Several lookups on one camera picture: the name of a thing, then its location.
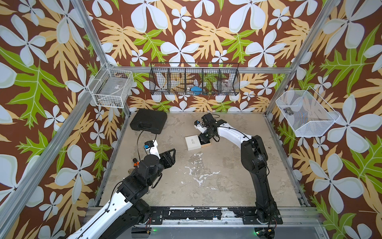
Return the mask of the blue object in basket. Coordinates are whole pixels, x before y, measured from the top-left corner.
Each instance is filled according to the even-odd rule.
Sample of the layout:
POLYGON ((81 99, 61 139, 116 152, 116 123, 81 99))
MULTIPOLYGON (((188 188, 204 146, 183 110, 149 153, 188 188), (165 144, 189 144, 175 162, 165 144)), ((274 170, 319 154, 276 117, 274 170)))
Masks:
POLYGON ((192 87, 191 91, 193 92, 194 95, 199 95, 203 92, 202 88, 197 86, 192 87))

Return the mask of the white sleeve jewelry box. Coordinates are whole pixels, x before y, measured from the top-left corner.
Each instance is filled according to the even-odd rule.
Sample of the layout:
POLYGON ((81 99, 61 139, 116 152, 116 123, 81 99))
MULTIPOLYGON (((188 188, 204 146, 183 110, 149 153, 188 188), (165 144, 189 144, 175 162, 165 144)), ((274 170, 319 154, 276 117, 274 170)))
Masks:
POLYGON ((185 137, 188 151, 202 148, 198 135, 192 135, 185 137))

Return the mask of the black lined tan drawer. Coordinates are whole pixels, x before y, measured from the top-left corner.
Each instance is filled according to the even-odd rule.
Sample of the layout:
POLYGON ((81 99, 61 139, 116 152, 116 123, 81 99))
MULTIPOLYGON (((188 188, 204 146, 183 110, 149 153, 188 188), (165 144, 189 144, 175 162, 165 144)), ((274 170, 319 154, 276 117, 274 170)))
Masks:
POLYGON ((208 142, 200 141, 200 144, 201 144, 201 148, 207 147, 207 146, 211 146, 211 142, 210 141, 208 141, 208 142))

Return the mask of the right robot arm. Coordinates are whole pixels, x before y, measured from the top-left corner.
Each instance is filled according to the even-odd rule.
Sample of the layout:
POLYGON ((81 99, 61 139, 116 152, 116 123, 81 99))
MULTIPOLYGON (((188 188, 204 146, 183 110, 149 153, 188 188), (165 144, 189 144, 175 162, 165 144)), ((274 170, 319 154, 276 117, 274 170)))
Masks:
POLYGON ((201 132, 199 139, 203 143, 211 139, 219 142, 221 138, 225 138, 240 148, 241 163, 250 173, 255 189, 255 220, 262 225, 282 224, 283 221, 268 182, 268 155, 262 138, 258 135, 245 134, 225 120, 217 120, 211 113, 203 115, 201 121, 196 120, 194 126, 201 132))

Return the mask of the small metal object in basket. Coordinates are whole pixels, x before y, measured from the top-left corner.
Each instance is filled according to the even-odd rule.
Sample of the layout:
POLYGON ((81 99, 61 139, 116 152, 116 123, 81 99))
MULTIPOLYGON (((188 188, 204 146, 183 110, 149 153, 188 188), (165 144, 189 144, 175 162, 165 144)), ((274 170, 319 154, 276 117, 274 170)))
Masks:
POLYGON ((294 115, 294 111, 290 107, 284 108, 283 111, 285 114, 287 114, 289 116, 294 115))

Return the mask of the black hard case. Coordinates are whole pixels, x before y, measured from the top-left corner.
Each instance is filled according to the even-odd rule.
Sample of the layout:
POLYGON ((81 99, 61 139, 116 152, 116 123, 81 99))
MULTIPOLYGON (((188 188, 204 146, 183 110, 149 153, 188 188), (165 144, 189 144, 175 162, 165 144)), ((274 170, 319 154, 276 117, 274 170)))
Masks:
POLYGON ((139 109, 130 123, 132 130, 148 131, 160 134, 167 120, 167 113, 148 109, 139 109))

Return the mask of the orange handled pliers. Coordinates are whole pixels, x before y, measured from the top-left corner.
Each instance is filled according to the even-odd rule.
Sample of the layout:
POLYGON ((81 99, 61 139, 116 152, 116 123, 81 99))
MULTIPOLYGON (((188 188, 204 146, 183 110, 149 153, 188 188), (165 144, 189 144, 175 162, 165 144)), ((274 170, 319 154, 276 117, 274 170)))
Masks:
POLYGON ((139 168, 139 163, 140 161, 137 159, 137 158, 133 158, 133 167, 134 169, 138 169, 139 168))

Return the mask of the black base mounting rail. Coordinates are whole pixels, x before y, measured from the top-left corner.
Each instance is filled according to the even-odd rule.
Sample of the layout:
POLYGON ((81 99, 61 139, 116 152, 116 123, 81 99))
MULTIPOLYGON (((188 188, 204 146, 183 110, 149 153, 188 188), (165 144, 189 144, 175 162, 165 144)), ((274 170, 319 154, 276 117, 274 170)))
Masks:
POLYGON ((149 218, 153 225, 164 220, 212 221, 239 219, 245 225, 260 225, 260 210, 256 207, 152 207, 149 218))

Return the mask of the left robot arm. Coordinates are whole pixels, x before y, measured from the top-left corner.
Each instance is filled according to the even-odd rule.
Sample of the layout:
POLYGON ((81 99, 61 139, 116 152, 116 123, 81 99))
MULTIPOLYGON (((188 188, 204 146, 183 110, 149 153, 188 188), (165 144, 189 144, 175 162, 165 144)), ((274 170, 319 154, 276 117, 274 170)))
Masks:
POLYGON ((70 239, 116 239, 127 229, 149 220, 151 207, 141 198, 176 162, 176 150, 147 154, 129 176, 119 182, 110 200, 70 239))

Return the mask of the white mesh basket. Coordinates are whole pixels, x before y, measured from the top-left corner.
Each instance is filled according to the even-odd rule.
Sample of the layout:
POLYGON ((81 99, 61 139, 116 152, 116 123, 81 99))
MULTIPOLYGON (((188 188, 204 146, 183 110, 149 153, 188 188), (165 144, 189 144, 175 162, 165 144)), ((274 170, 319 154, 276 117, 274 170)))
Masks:
POLYGON ((312 87, 285 91, 276 105, 297 137, 322 137, 339 120, 340 114, 312 87), (283 109, 290 107, 294 115, 283 109))

